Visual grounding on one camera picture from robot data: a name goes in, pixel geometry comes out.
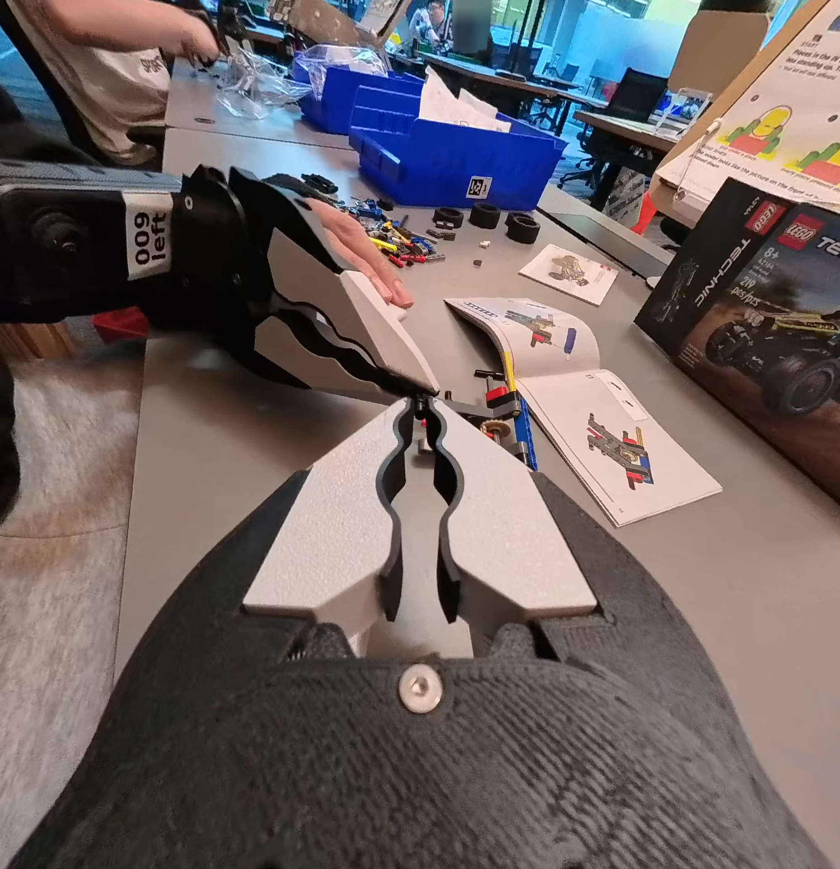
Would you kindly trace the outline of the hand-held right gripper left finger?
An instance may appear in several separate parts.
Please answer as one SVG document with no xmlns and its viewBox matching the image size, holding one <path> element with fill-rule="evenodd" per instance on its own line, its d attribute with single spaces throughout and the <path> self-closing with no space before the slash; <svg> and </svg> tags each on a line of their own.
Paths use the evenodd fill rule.
<svg viewBox="0 0 840 869">
<path fill-rule="evenodd" d="M 338 626 L 365 653 L 372 625 L 393 621 L 403 587 L 401 521 L 414 405 L 403 399 L 314 462 L 243 598 L 267 616 Z"/>
</svg>

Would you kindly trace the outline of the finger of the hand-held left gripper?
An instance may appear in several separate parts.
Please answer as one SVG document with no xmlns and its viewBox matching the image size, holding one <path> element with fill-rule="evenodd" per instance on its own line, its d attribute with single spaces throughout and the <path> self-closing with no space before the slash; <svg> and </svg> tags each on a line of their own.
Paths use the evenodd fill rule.
<svg viewBox="0 0 840 869">
<path fill-rule="evenodd" d="M 312 241 L 323 260 L 280 229 L 273 229 L 266 254 L 272 294 L 265 318 L 279 316 L 282 311 L 298 311 L 326 322 L 340 339 L 355 344 L 372 363 L 408 382 L 410 396 L 436 396 L 436 376 L 406 332 L 396 308 L 384 302 L 365 275 L 344 268 L 344 262 L 334 258 L 320 229 L 309 228 L 305 238 Z M 306 387 L 265 363 L 273 377 Z"/>
<path fill-rule="evenodd" d="M 255 352 L 311 390 L 389 405 L 410 397 L 410 384 L 385 371 L 326 322 L 282 311 L 256 326 Z"/>
</svg>

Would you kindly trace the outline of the pile of lego pieces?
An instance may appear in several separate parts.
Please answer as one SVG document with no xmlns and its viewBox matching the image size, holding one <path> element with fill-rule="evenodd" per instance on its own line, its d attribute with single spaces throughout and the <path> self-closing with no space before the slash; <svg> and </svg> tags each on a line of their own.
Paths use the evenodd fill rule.
<svg viewBox="0 0 840 869">
<path fill-rule="evenodd" d="M 384 255 L 391 264 L 397 267 L 411 267 L 417 264 L 445 262 L 446 255 L 437 250 L 435 238 L 411 232 L 408 227 L 410 218 L 407 215 L 402 218 L 393 217 L 395 204 L 391 200 L 351 197 L 349 201 L 337 200 L 334 205 L 339 211 L 353 218 L 361 226 L 366 237 L 375 234 L 380 238 L 389 238 L 393 244 L 400 246 L 400 255 Z"/>
</svg>

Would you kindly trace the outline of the grey lego chassis assembly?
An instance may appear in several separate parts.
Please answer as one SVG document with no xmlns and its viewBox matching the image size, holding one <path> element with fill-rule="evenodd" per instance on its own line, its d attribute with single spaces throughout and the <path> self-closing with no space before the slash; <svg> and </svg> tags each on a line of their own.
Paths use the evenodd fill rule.
<svg viewBox="0 0 840 869">
<path fill-rule="evenodd" d="M 450 390 L 439 396 L 461 418 L 464 418 L 493 440 L 506 452 L 523 463 L 530 471 L 538 470 L 530 410 L 515 383 L 514 357 L 511 350 L 501 353 L 505 382 L 484 380 L 483 403 L 467 403 L 454 399 Z"/>
</svg>

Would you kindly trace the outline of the lego set box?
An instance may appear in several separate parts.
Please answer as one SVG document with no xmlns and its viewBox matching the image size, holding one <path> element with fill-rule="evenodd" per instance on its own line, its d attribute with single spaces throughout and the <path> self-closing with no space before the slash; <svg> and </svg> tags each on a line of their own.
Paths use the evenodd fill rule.
<svg viewBox="0 0 840 869">
<path fill-rule="evenodd" d="M 725 181 L 635 325 L 840 503 L 840 213 Z"/>
</svg>

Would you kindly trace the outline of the person's left hand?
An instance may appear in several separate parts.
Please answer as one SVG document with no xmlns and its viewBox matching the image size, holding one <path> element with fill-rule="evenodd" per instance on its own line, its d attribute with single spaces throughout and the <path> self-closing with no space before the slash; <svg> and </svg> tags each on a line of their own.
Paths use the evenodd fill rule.
<svg viewBox="0 0 840 869">
<path fill-rule="evenodd" d="M 384 302 L 402 310 L 414 305 L 414 299 L 404 288 L 393 266 L 372 243 L 357 220 L 325 201 L 306 199 L 306 203 L 327 233 L 333 250 L 366 276 Z"/>
</svg>

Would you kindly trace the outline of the red storage bin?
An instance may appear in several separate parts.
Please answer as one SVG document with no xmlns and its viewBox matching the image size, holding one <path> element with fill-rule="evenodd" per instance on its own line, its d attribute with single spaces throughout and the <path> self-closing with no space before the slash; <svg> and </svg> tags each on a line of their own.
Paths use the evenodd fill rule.
<svg viewBox="0 0 840 869">
<path fill-rule="evenodd" d="M 150 321 L 138 307 L 93 315 L 91 325 L 105 345 L 127 340 L 144 340 L 150 330 Z"/>
</svg>

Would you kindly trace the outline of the open instruction booklet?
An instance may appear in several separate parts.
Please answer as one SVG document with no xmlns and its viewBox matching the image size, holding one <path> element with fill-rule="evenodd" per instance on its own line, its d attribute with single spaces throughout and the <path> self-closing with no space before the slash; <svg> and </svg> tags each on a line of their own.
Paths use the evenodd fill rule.
<svg viewBox="0 0 840 869">
<path fill-rule="evenodd" d="M 447 298 L 495 343 L 533 419 L 616 527 L 722 492 L 628 386 L 577 317 L 528 298 Z"/>
</svg>

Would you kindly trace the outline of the clear plastic bag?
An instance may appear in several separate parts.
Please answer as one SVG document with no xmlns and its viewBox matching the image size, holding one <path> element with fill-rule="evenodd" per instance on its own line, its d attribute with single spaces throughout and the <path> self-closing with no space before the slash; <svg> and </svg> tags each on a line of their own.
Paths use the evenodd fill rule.
<svg viewBox="0 0 840 869">
<path fill-rule="evenodd" d="M 325 71 L 336 65 L 381 76 L 390 72 L 382 57 L 367 47 L 317 44 L 296 54 L 290 69 L 239 49 L 227 60 L 217 98 L 231 115 L 262 120 L 277 108 L 299 106 L 310 93 L 320 96 Z"/>
</svg>

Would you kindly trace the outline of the tagged blue storage bin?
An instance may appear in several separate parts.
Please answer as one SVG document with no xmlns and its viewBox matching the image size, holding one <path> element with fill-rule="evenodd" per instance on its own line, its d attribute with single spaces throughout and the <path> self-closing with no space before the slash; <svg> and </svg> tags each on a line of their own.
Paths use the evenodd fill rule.
<svg viewBox="0 0 840 869">
<path fill-rule="evenodd" d="M 566 143 L 506 115 L 508 132 L 418 117 L 419 95 L 359 87 L 349 145 L 360 173 L 393 202 L 409 207 L 469 208 L 486 202 L 533 211 Z"/>
</svg>

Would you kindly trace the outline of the white paper sheets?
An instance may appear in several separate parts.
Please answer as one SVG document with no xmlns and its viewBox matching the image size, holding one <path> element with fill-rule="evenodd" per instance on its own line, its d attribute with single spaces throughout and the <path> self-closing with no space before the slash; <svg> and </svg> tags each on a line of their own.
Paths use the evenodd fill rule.
<svg viewBox="0 0 840 869">
<path fill-rule="evenodd" d="M 511 122 L 498 118 L 497 109 L 466 90 L 454 96 L 431 66 L 426 68 L 418 119 L 471 129 L 511 132 Z"/>
</svg>

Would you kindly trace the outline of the small instruction leaflet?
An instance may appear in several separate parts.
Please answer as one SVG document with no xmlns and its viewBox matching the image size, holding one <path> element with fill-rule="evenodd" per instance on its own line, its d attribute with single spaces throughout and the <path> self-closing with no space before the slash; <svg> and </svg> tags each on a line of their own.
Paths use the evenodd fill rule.
<svg viewBox="0 0 840 869">
<path fill-rule="evenodd" d="M 518 275 L 600 307 L 613 287 L 619 270 L 569 249 L 548 244 L 519 269 Z"/>
</svg>

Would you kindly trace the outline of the long office desk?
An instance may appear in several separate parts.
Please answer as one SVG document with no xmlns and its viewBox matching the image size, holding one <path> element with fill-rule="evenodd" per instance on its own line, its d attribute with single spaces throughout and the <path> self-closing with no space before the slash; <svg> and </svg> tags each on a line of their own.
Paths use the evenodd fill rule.
<svg viewBox="0 0 840 869">
<path fill-rule="evenodd" d="M 500 114 L 524 121 L 560 136 L 571 110 L 602 113 L 608 102 L 578 93 L 566 81 L 530 81 L 480 64 L 421 51 L 416 57 L 388 53 L 387 61 L 397 72 L 424 77 L 427 68 L 436 71 L 454 94 L 466 91 L 493 105 Z"/>
</svg>

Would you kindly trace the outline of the black office chair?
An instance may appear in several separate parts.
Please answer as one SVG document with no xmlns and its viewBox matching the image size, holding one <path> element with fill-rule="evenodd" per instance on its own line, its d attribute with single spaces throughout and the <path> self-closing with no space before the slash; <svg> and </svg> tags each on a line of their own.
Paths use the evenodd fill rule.
<svg viewBox="0 0 840 869">
<path fill-rule="evenodd" d="M 586 181 L 593 190 L 588 203 L 600 211 L 609 201 L 622 169 L 651 179 L 673 148 L 649 126 L 667 84 L 666 78 L 628 68 L 606 106 L 575 111 L 575 120 L 583 125 L 578 140 L 591 166 L 564 175 L 557 183 L 558 189 L 563 190 L 571 181 Z"/>
</svg>

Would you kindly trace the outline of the hanging tan board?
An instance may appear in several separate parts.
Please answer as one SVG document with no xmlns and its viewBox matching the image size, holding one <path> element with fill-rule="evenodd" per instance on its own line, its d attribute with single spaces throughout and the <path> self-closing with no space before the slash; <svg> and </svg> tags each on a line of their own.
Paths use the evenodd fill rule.
<svg viewBox="0 0 840 869">
<path fill-rule="evenodd" d="M 718 98 L 762 48 L 772 12 L 771 1 L 701 1 L 686 28 L 668 91 L 691 89 Z"/>
</svg>

